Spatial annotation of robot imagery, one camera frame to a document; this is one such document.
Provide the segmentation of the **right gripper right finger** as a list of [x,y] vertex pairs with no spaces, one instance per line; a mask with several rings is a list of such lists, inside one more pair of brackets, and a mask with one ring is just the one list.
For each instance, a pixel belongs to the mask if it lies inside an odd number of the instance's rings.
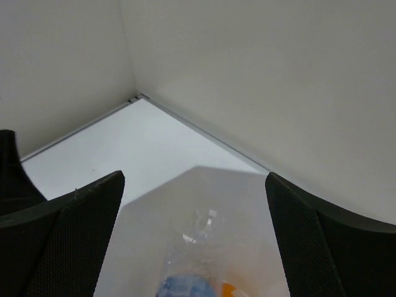
[[274,172],[265,190],[291,296],[395,296],[395,225],[327,202]]

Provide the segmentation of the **blue label clear bottle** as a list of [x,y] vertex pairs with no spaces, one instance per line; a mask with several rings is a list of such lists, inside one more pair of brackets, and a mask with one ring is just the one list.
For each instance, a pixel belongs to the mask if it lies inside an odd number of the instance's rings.
[[221,296],[226,266],[225,218],[197,209],[170,222],[157,296]]

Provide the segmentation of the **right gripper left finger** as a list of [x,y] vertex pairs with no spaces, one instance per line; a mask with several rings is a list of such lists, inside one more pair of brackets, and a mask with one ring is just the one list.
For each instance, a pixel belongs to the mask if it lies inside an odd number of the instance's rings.
[[1,296],[93,296],[124,186],[115,171],[1,215]]

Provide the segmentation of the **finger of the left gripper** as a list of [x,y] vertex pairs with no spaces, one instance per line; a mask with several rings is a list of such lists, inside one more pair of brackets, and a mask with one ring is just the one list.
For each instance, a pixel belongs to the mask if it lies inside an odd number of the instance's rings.
[[26,174],[12,130],[1,131],[1,215],[45,202],[45,197]]

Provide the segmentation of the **orange juice bottle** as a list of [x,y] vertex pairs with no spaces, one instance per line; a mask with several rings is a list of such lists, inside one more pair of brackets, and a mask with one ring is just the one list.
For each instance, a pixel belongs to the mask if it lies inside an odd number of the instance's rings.
[[222,297],[238,297],[239,290],[228,282],[222,283]]

